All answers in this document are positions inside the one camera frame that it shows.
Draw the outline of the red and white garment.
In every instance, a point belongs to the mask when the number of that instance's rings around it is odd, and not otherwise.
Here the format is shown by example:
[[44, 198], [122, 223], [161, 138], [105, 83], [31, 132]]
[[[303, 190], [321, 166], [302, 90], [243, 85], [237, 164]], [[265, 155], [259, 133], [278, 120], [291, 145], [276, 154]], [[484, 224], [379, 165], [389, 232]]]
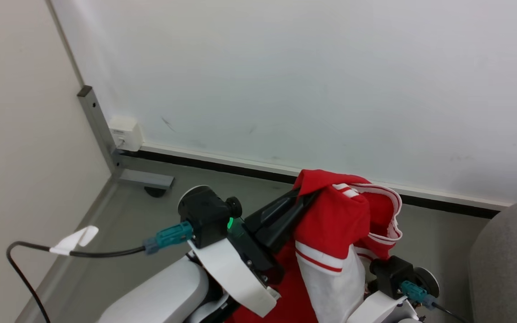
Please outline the red and white garment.
[[402, 238], [399, 194], [355, 175], [303, 170], [299, 196], [318, 196], [277, 254], [277, 305], [261, 318], [239, 307], [224, 323], [346, 323], [363, 303], [362, 260], [388, 259]]

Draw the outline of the white wall socket box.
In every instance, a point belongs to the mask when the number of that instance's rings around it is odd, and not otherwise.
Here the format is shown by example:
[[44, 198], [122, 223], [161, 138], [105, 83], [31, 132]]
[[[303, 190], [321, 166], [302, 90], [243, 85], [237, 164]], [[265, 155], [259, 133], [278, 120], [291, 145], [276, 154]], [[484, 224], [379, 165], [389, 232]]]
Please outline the white wall socket box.
[[113, 116], [107, 125], [117, 149], [133, 153], [141, 149], [144, 139], [137, 119]]

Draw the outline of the black skirting strip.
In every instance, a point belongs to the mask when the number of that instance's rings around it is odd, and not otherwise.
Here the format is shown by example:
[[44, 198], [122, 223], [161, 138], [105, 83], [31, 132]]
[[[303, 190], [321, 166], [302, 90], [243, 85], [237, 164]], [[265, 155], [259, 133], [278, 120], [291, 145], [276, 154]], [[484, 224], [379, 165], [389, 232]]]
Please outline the black skirting strip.
[[[160, 153], [117, 153], [116, 156], [127, 157], [135, 160], [149, 160], [153, 162], [155, 161], [176, 164], [185, 167], [201, 168], [204, 170], [223, 172], [287, 184], [293, 184], [298, 177], [297, 175], [284, 175], [272, 171], [253, 170], [249, 167], [231, 166], [224, 163], [214, 163], [211, 161], [164, 155]], [[500, 210], [490, 209], [487, 207], [471, 206], [449, 201], [438, 201], [431, 198], [418, 197], [415, 193], [402, 193], [398, 189], [396, 189], [396, 191], [400, 195], [404, 204], [424, 207], [429, 210], [447, 211], [449, 213], [470, 215], [473, 217], [485, 219], [492, 219], [500, 213]]]

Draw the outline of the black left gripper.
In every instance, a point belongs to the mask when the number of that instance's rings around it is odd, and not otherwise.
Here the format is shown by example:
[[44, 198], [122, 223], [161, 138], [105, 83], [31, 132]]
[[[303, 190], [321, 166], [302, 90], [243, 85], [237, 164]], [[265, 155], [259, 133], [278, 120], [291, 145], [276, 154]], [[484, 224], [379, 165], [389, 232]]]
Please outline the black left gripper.
[[[270, 252], [279, 252], [319, 194], [300, 196], [299, 189], [293, 189], [248, 215], [244, 221], [230, 218], [226, 237], [207, 247], [199, 248], [195, 239], [189, 240], [201, 267], [222, 289], [220, 299], [200, 306], [193, 316], [229, 318], [240, 307], [261, 318], [269, 314], [281, 297], [269, 284], [283, 278], [285, 272], [261, 245]], [[257, 232], [261, 245], [251, 232]]]

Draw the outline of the grey metal frame post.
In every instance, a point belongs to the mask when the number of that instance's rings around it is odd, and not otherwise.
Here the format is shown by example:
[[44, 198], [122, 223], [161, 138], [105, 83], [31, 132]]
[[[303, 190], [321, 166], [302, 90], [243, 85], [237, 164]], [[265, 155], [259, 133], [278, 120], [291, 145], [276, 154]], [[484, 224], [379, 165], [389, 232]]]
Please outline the grey metal frame post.
[[138, 153], [123, 150], [115, 143], [93, 87], [83, 85], [77, 98], [115, 181], [138, 185], [145, 190], [146, 194], [154, 198], [164, 196], [172, 188], [175, 178], [170, 175], [131, 169], [131, 165], [141, 158]]

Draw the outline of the grey fabric sofa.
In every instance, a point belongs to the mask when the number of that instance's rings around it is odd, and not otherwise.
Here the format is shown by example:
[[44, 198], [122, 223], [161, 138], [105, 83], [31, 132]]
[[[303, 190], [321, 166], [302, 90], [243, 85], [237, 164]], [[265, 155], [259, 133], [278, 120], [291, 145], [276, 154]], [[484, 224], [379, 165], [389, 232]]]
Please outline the grey fabric sofa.
[[474, 323], [517, 323], [517, 204], [482, 229], [468, 270]]

